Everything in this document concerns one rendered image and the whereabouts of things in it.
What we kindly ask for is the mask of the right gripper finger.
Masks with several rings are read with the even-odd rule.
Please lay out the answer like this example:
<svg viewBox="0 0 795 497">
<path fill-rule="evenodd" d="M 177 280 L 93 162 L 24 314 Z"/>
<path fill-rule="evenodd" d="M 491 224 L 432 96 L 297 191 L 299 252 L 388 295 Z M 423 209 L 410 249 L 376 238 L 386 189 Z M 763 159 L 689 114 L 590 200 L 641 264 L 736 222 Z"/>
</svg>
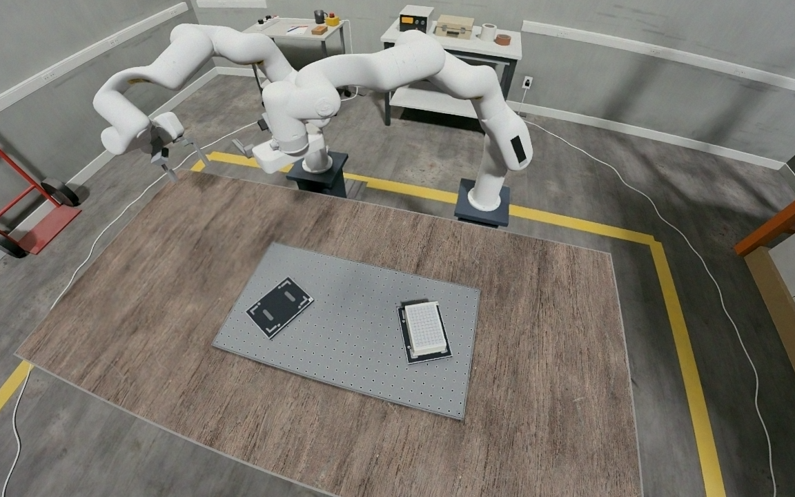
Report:
<svg viewBox="0 0 795 497">
<path fill-rule="evenodd" d="M 185 137 L 183 137 L 183 135 L 180 135 L 177 139 L 173 140 L 173 144 L 176 144 L 176 142 L 179 142 L 179 141 L 181 142 L 181 144 L 183 146 L 187 146 L 189 144 L 194 145 L 195 146 L 195 150 L 197 151 L 199 157 L 201 157 L 201 160 L 203 161 L 203 164 L 205 165 L 205 167 L 211 166 L 211 162 L 208 160 L 207 155 L 205 155 L 205 153 L 202 153 L 201 148 L 196 144 L 195 139 L 193 139 L 192 137 L 189 137 L 188 139 L 185 139 Z"/>
<path fill-rule="evenodd" d="M 176 174 L 173 172 L 173 168 L 168 169 L 166 164 L 163 164 L 163 166 L 161 167 L 164 168 L 165 172 L 168 174 L 168 178 L 170 178 L 173 181 L 173 183 L 179 181 L 179 178 L 177 178 Z"/>
</svg>

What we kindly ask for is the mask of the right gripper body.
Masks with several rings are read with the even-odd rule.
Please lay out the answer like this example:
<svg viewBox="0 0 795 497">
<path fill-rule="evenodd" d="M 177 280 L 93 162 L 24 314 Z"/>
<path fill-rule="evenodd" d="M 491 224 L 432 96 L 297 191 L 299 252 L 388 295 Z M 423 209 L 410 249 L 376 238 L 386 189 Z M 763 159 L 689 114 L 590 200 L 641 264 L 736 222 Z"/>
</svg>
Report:
<svg viewBox="0 0 795 497">
<path fill-rule="evenodd" d="M 185 133 L 185 128 L 172 111 L 168 111 L 150 120 L 157 123 L 158 136 L 163 140 L 163 147 Z M 146 144 L 141 147 L 141 150 L 146 154 L 151 154 L 153 146 L 151 144 Z"/>
</svg>

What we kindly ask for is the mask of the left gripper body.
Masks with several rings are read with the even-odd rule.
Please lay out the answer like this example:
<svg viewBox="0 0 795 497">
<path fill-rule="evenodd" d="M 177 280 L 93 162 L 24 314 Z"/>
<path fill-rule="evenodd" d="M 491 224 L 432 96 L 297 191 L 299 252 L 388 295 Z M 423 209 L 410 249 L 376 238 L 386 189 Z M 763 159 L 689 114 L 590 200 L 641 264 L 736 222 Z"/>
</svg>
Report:
<svg viewBox="0 0 795 497">
<path fill-rule="evenodd" d="M 312 123 L 308 123 L 306 124 L 306 131 L 309 143 L 307 142 L 308 145 L 305 145 L 301 150 L 288 152 L 279 150 L 278 148 L 271 148 L 269 144 L 273 139 L 265 142 L 265 144 L 254 147 L 252 152 L 255 155 L 258 166 L 261 166 L 264 172 L 271 174 L 306 157 L 306 155 L 321 150 L 325 146 L 321 129 Z"/>
</svg>

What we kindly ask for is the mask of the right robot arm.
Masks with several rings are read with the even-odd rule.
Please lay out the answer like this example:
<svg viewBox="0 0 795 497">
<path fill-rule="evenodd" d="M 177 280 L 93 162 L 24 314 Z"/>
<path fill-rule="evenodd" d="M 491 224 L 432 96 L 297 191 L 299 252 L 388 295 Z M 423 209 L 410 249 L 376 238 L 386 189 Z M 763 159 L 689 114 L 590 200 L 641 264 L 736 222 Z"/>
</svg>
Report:
<svg viewBox="0 0 795 497">
<path fill-rule="evenodd" d="M 195 27 L 196 26 L 196 27 Z M 130 67 L 116 73 L 99 89 L 92 104 L 111 123 L 101 134 L 102 144 L 114 155 L 124 155 L 146 144 L 153 146 L 151 164 L 168 162 L 168 148 L 158 136 L 157 123 L 124 97 L 137 83 L 154 83 L 172 91 L 185 87 L 211 57 L 224 57 L 236 65 L 257 65 L 269 82 L 295 84 L 299 73 L 289 65 L 275 42 L 260 32 L 239 32 L 229 26 L 180 24 L 170 34 L 170 46 L 152 65 Z M 214 52 L 214 53 L 213 53 Z M 121 95 L 122 94 L 122 95 Z M 332 166 L 329 146 L 306 155 L 307 173 L 327 172 Z"/>
</svg>

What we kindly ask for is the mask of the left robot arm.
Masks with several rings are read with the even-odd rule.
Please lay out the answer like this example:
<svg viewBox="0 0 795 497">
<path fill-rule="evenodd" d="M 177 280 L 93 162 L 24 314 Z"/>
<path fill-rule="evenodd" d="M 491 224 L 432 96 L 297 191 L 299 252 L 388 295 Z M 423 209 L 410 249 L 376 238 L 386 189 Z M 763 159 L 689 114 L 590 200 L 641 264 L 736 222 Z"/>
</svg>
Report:
<svg viewBox="0 0 795 497">
<path fill-rule="evenodd" d="M 271 148 L 301 150 L 308 142 L 305 120 L 328 119 L 340 111 L 336 88 L 388 93 L 424 79 L 453 98 L 470 99 L 485 137 L 482 164 L 468 202 L 477 210 L 496 210 L 507 171 L 518 172 L 532 159 L 527 126 L 504 102 L 492 67 L 467 65 L 419 30 L 402 32 L 395 47 L 387 50 L 313 62 L 299 70 L 295 84 L 269 83 L 262 91 L 267 113 L 257 124 L 273 133 Z"/>
</svg>

